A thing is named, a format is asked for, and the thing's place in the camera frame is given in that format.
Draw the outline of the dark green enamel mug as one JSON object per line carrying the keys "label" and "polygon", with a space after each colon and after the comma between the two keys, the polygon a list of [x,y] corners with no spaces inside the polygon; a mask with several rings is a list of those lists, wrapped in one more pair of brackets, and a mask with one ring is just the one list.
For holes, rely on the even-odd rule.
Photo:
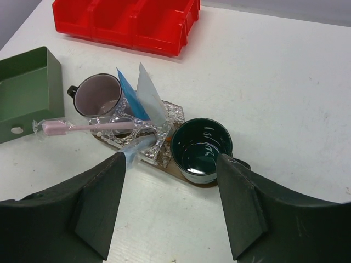
{"label": "dark green enamel mug", "polygon": [[233,156],[233,141],[227,129],[209,118],[184,122],[171,139],[171,155],[177,165],[196,178],[217,178],[217,157]]}

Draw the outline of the clear plastic bag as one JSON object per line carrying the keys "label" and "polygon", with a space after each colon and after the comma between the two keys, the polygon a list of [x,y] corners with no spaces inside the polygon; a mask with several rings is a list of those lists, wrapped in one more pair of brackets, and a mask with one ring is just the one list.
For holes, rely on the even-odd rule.
{"label": "clear plastic bag", "polygon": [[181,106],[168,101],[164,101],[163,104],[169,116],[165,124],[161,127],[132,116],[127,99],[124,99],[123,107],[119,108],[112,116],[90,117],[88,118],[88,123],[133,121],[135,128],[129,133],[96,136],[119,151],[140,136],[154,135],[157,141],[150,148],[142,151],[138,157],[144,157],[151,164],[162,164],[165,167],[171,159],[169,137],[180,124],[185,122],[185,117]]}

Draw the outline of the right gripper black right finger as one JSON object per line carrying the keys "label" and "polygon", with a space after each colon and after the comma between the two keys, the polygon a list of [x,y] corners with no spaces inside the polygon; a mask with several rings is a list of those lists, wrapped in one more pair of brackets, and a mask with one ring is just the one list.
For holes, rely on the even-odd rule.
{"label": "right gripper black right finger", "polygon": [[301,194],[217,159],[217,181],[237,262],[350,262],[350,203]]}

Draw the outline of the white toothpaste tube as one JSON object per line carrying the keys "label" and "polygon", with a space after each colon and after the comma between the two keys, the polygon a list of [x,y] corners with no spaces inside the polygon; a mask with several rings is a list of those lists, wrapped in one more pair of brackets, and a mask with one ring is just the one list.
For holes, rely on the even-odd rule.
{"label": "white toothpaste tube", "polygon": [[163,126],[169,115],[142,63],[139,64],[137,98],[153,124],[158,127]]}

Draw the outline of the toothbrush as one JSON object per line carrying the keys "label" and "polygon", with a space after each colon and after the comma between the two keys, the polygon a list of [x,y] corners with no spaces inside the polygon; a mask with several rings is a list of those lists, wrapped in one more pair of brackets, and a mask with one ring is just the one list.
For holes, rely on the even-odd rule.
{"label": "toothbrush", "polygon": [[140,136],[121,148],[119,152],[125,156],[126,169],[130,169],[137,162],[139,154],[150,148],[156,141],[157,138],[154,135]]}
{"label": "toothbrush", "polygon": [[74,124],[65,119],[49,119],[42,121],[32,121],[32,130],[41,140],[49,136],[62,136],[73,132],[84,132],[97,135],[118,135],[131,132],[135,128],[133,121],[108,122],[108,123],[88,123]]}

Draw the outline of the blue toothpaste tube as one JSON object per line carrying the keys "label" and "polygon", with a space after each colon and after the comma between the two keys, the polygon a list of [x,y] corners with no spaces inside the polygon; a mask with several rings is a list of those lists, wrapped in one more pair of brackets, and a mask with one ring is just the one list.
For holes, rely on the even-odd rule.
{"label": "blue toothpaste tube", "polygon": [[120,81],[121,89],[124,93],[125,98],[128,101],[130,111],[135,118],[139,118],[143,121],[149,121],[150,118],[142,106],[140,100],[137,98],[136,91],[132,88],[130,83],[127,81],[123,73],[117,68],[118,78]]}

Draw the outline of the translucent purple cup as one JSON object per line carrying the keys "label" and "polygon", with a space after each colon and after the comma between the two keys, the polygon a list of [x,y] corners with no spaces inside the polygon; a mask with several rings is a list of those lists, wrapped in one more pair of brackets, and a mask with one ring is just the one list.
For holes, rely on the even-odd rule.
{"label": "translucent purple cup", "polygon": [[70,86],[67,94],[83,117],[112,116],[124,104],[120,81],[108,73],[92,75],[78,86]]}

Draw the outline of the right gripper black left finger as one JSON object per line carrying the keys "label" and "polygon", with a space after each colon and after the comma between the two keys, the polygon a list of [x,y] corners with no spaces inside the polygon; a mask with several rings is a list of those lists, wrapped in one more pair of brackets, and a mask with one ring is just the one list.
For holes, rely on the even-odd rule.
{"label": "right gripper black left finger", "polygon": [[118,152],[55,186],[1,201],[1,262],[105,261],[125,174]]}

